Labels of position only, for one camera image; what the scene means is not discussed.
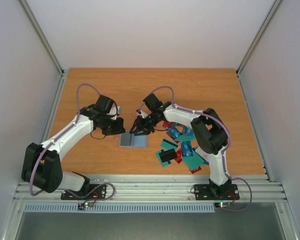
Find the pink leather card holder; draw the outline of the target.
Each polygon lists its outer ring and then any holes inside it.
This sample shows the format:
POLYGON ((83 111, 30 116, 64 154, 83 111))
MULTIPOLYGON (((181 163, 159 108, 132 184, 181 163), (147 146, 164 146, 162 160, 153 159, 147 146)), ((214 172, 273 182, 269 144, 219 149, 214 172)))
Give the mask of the pink leather card holder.
MULTIPOLYGON (((120 140, 121 140, 122 134, 120 134, 116 137, 116 140, 118 140, 119 147, 121 147, 120 140)), ((130 147, 121 147, 121 148, 146 148, 147 145, 148 145, 148 137, 146 135, 134 136, 133 134, 131 134, 131 146, 130 147)))

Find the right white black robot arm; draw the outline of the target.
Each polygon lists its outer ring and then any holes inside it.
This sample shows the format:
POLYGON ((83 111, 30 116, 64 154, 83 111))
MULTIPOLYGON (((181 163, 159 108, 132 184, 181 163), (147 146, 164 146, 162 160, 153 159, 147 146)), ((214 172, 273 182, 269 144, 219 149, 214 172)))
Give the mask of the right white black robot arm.
POLYGON ((232 184, 226 163, 226 150, 229 148, 230 134, 217 113, 208 108, 203 111, 181 107, 174 102, 162 103, 154 93, 144 100, 149 114, 140 108, 129 131, 135 136, 149 135, 161 121, 168 121, 189 127, 193 130, 198 148, 209 162, 210 193, 215 198, 224 197, 232 184))

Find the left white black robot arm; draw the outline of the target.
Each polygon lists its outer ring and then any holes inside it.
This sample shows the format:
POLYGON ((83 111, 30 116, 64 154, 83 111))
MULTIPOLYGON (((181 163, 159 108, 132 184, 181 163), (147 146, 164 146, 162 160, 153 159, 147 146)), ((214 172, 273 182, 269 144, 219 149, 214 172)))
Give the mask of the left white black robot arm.
POLYGON ((94 191, 90 180, 79 173, 62 170, 61 161, 68 151, 83 137, 100 129, 104 136, 125 133, 124 120, 120 117, 122 108, 104 95, 96 103, 79 108, 74 119, 60 132, 44 142, 31 143, 25 150, 21 179, 40 192, 52 193, 64 190, 78 199, 86 199, 94 191))

